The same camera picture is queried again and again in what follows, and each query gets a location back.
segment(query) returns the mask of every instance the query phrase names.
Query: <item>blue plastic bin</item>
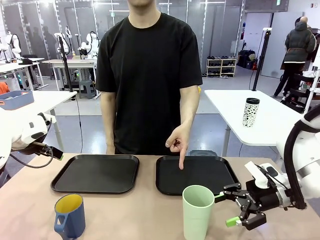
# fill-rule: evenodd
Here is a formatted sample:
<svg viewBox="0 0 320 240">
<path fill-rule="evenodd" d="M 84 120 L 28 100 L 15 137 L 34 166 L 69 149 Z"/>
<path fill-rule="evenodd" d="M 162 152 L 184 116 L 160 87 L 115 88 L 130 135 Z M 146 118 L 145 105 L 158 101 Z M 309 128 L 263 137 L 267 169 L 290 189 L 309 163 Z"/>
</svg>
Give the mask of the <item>blue plastic bin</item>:
<svg viewBox="0 0 320 240">
<path fill-rule="evenodd" d="M 15 110 L 34 102 L 32 91 L 11 91 L 0 95 L 0 107 L 4 110 Z"/>
</svg>

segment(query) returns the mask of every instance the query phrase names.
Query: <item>tray rim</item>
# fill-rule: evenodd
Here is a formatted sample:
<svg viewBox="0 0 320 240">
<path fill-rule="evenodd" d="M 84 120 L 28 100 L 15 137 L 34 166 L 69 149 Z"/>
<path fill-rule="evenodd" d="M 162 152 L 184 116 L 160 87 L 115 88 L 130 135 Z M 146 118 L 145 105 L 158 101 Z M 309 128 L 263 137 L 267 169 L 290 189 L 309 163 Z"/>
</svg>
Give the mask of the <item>tray rim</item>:
<svg viewBox="0 0 320 240">
<path fill-rule="evenodd" d="M 68 169 L 68 167 L 71 165 L 71 163 L 77 159 L 79 159 L 79 157 L 83 157 L 83 156 L 104 156 L 107 158 L 116 158 L 116 159 L 120 159 L 120 158 L 127 158 L 127 159 L 131 159 L 134 160 L 136 162 L 136 168 L 134 170 L 133 173 L 133 178 L 131 181 L 132 187 L 130 187 L 128 190 L 125 191 L 121 191 L 121 192 L 96 192 L 96 191 L 64 191 L 64 190 L 58 190 L 56 189 L 56 184 L 58 182 L 58 180 L 60 179 L 60 177 L 64 174 L 64 172 Z M 139 166 L 140 166 L 140 161 L 139 158 L 137 158 L 136 156 L 133 155 L 107 155 L 107 154 L 79 154 L 79 155 L 75 155 L 72 158 L 70 158 L 65 165 L 60 169 L 60 171 L 57 173 L 57 175 L 53 178 L 53 180 L 51 181 L 50 184 L 50 188 L 57 193 L 65 193 L 65 194 L 70 194 L 70 193 L 77 193 L 77 194 L 99 194 L 99 195 L 120 195 L 120 194 L 125 194 L 130 192 L 136 185 L 136 181 L 137 181 L 137 176 L 138 176 L 138 172 L 139 172 Z"/>
<path fill-rule="evenodd" d="M 226 165 L 227 169 L 229 170 L 229 173 L 230 173 L 232 179 L 234 180 L 234 182 L 239 183 L 237 175 L 235 174 L 235 172 L 234 172 L 233 168 L 231 167 L 230 163 L 228 162 L 228 160 L 226 160 L 225 158 L 223 158 L 221 156 L 185 156 L 184 159 L 190 159 L 190 158 L 194 158 L 194 157 L 197 157 L 197 158 L 216 158 L 213 161 L 223 162 Z M 156 164 L 155 164 L 155 186 L 156 186 L 156 189 L 158 189 L 158 191 L 160 193 L 162 193 L 163 195 L 172 196 L 172 197 L 182 196 L 182 194 L 164 192 L 159 188 L 159 178 L 158 178 L 159 164 L 161 161 L 163 161 L 163 159 L 168 159 L 168 158 L 169 159 L 179 159 L 179 156 L 162 156 L 156 160 Z"/>
</svg>

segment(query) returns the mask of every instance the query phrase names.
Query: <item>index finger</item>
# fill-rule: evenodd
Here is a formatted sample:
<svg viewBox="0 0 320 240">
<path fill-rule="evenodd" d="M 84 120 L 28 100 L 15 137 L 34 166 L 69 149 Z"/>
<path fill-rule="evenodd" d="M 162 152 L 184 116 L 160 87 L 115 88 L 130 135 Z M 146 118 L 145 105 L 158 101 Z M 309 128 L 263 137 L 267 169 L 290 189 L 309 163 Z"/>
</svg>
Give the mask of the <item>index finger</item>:
<svg viewBox="0 0 320 240">
<path fill-rule="evenodd" d="M 187 152 L 186 147 L 183 147 L 180 151 L 179 168 L 181 170 L 184 169 L 184 161 L 185 161 L 186 152 Z"/>
</svg>

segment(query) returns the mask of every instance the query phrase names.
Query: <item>blue mug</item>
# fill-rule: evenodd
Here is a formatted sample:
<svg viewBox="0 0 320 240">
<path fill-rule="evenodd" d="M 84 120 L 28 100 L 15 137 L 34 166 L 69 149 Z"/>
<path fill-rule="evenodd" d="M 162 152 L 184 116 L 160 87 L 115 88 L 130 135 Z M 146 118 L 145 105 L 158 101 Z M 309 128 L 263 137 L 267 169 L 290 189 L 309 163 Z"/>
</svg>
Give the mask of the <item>blue mug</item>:
<svg viewBox="0 0 320 240">
<path fill-rule="evenodd" d="M 82 196 L 74 193 L 65 195 L 56 202 L 54 210 L 54 231 L 60 234 L 63 240 L 76 239 L 82 235 L 86 228 Z"/>
</svg>

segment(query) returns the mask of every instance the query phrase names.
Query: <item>yellow object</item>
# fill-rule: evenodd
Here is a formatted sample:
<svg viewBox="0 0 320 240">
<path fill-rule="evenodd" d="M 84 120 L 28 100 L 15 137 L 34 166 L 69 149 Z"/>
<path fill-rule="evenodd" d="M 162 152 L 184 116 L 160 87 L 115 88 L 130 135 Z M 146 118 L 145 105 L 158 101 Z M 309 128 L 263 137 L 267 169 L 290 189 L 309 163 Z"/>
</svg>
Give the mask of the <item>yellow object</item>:
<svg viewBox="0 0 320 240">
<path fill-rule="evenodd" d="M 81 206 L 83 199 L 78 194 L 69 194 L 62 197 L 55 205 L 55 210 L 60 214 L 67 214 Z"/>
</svg>

